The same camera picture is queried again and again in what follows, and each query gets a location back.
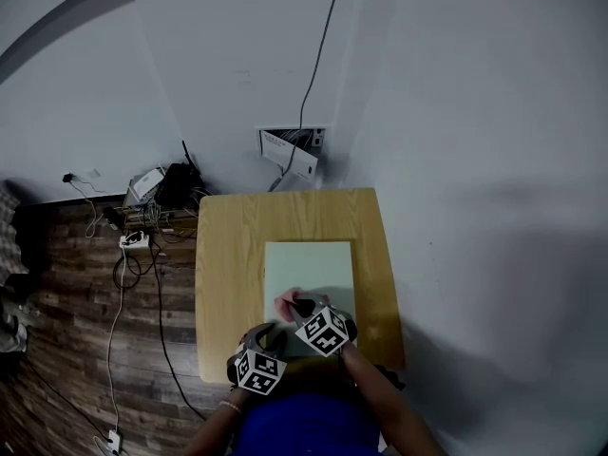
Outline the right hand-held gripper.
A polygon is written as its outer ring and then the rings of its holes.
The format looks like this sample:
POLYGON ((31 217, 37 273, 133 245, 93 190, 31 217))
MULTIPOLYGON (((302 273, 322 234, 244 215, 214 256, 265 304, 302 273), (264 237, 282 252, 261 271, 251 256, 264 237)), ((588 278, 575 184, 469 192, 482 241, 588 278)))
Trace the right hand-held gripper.
POLYGON ((299 328, 295 336, 319 355, 339 354, 345 344, 357 338, 355 321, 332 307, 324 294, 304 294, 302 300, 289 302, 288 309, 299 328))

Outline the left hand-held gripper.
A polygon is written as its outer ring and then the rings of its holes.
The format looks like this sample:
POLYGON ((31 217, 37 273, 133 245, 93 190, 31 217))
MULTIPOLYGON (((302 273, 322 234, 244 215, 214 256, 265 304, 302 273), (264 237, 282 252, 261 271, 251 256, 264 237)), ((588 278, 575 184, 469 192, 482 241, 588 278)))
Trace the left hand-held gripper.
POLYGON ((282 378, 287 333, 266 322, 243 335, 235 354, 227 360, 227 377, 234 388, 269 395, 282 378))

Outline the pink cloth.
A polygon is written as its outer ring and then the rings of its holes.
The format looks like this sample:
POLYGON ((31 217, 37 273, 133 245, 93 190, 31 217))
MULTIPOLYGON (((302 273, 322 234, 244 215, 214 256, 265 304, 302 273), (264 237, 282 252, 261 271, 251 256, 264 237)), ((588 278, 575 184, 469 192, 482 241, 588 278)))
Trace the pink cloth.
MULTIPOLYGON (((308 291, 303 291, 300 289, 291 289, 287 292, 285 292, 284 294, 282 294, 281 296, 277 297, 275 299, 275 309, 278 312, 278 314, 286 321, 286 322, 294 322, 289 309, 288 309, 288 303, 289 302, 293 302, 295 300, 302 300, 302 296, 304 294, 318 294, 318 293, 313 293, 313 292, 308 292, 308 291)), ((319 309, 315 309, 313 311, 313 316, 320 311, 319 309)))

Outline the light green board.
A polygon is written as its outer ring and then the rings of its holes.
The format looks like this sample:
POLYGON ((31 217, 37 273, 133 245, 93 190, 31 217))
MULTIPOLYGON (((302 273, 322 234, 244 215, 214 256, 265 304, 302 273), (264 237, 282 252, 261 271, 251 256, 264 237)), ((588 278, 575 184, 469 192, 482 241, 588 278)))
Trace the light green board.
POLYGON ((265 245, 264 320, 286 332, 286 360, 316 355, 295 335, 296 324, 286 322, 276 310, 275 299, 292 288, 326 295, 336 309, 356 317, 351 244, 282 241, 265 245))

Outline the person's right forearm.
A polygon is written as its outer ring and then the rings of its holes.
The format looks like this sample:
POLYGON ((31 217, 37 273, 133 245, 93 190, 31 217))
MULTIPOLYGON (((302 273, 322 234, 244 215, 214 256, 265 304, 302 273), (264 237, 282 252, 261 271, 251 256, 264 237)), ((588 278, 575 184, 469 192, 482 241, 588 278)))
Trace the person's right forearm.
POLYGON ((402 456, 447 456, 424 420, 353 343, 343 346, 341 357, 389 445, 402 456))

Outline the person's left forearm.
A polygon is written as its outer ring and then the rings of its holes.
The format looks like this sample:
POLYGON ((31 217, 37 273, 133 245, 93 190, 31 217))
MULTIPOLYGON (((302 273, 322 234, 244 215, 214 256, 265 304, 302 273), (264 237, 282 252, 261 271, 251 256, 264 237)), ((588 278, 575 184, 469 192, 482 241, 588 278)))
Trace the person's left forearm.
POLYGON ((220 402, 216 410, 202 424, 183 456, 225 456, 237 428, 242 422, 249 392, 234 389, 220 402))

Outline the person's blue shirt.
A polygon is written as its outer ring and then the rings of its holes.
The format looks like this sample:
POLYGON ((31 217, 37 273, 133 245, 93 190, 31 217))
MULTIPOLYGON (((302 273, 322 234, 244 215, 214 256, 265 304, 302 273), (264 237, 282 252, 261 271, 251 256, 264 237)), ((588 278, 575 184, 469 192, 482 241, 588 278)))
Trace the person's blue shirt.
POLYGON ((380 456, 380 428, 362 406, 299 393, 250 409, 233 456, 380 456))

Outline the wooden crate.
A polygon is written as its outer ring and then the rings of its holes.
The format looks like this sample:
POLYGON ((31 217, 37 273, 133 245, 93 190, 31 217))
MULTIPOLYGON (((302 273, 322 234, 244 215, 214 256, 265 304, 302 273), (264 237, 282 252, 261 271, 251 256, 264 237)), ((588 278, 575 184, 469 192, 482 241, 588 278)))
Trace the wooden crate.
POLYGON ((153 199, 121 208, 124 224, 130 229, 144 229, 173 237, 193 236, 198 228, 198 206, 187 201, 182 208, 161 206, 153 199))

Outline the white network box cover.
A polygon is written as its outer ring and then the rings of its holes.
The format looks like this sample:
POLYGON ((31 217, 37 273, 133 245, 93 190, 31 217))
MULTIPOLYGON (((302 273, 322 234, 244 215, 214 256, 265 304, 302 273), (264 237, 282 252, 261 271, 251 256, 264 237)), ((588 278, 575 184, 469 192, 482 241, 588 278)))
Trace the white network box cover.
POLYGON ((261 156, 285 172, 299 176, 305 181, 312 181, 316 172, 318 158, 303 149, 286 142, 273 131, 258 130, 261 156))

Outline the white power strip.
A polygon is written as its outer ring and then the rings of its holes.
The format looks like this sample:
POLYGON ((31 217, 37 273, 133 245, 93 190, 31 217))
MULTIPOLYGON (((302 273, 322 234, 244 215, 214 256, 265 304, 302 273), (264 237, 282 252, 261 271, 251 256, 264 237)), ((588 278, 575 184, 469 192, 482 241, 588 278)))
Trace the white power strip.
POLYGON ((119 248, 125 251, 136 251, 148 249, 150 237, 142 230, 122 235, 119 240, 119 248))

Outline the black router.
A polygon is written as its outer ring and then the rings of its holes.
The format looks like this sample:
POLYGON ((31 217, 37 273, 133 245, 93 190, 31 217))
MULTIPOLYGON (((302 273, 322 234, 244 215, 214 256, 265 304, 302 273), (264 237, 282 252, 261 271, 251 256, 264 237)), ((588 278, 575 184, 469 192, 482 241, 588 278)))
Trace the black router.
POLYGON ((155 203, 164 208, 181 209, 194 189, 204 187, 200 171, 192 161, 185 141, 181 144, 186 162, 169 166, 154 196, 155 203))

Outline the white router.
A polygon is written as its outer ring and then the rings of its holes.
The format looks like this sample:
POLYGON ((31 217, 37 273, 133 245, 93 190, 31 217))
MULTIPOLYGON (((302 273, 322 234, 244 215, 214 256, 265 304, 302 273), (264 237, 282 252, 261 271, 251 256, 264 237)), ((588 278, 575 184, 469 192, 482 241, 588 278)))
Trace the white router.
POLYGON ((148 196, 163 179, 163 170, 159 167, 155 167, 143 175, 134 177, 128 185, 128 191, 137 200, 142 200, 148 196))

